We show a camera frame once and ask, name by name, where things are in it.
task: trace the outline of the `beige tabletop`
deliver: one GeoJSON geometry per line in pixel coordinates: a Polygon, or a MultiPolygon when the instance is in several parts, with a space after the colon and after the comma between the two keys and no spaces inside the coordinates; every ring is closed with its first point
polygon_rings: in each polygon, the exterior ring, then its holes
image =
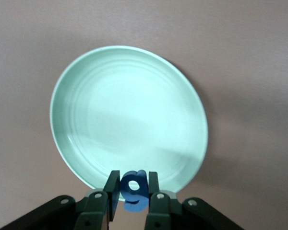
{"type": "MultiPolygon", "coordinates": [[[[152,51],[199,93],[197,196],[248,230],[288,230],[288,0],[0,0],[0,227],[89,188],[63,162],[49,104],[58,77],[101,46],[152,51]]],[[[111,230],[144,229],[119,204],[111,230]]]]}

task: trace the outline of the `plate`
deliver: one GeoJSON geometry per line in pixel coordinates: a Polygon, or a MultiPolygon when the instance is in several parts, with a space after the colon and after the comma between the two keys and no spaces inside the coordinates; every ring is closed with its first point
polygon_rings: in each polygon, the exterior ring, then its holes
{"type": "Polygon", "coordinates": [[[208,141],[203,105],[186,77],[130,46],[72,62],[54,88],[50,124],[64,161],[91,188],[103,188],[112,170],[145,170],[158,172],[160,189],[177,192],[198,172],[208,141]]]}

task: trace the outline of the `blue foam digit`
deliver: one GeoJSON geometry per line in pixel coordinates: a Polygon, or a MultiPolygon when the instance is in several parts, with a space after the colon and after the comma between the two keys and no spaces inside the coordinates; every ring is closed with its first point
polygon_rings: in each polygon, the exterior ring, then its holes
{"type": "Polygon", "coordinates": [[[120,181],[120,193],[125,198],[124,209],[129,212],[140,212],[148,205],[148,183],[144,170],[129,171],[120,181]],[[138,190],[129,187],[129,181],[139,184],[138,190]]]}

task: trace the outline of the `table surface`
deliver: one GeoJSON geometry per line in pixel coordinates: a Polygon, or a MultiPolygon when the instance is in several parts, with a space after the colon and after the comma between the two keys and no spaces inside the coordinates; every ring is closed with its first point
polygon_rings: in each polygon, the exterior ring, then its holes
{"type": "MultiPolygon", "coordinates": [[[[88,191],[58,153],[49,104],[70,62],[109,45],[164,57],[202,99],[208,150],[179,201],[288,230],[288,0],[0,1],[0,227],[88,191]]],[[[120,202],[110,229],[144,229],[146,214],[120,202]]]]}

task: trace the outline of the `round plate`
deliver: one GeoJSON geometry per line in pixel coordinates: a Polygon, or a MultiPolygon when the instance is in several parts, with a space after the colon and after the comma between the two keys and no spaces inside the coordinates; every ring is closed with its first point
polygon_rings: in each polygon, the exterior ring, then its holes
{"type": "Polygon", "coordinates": [[[208,140],[203,105],[185,76],[130,46],[71,63],[55,86],[50,123],[66,164],[91,188],[103,188],[112,170],[143,169],[158,173],[161,190],[177,192],[199,170],[208,140]]]}

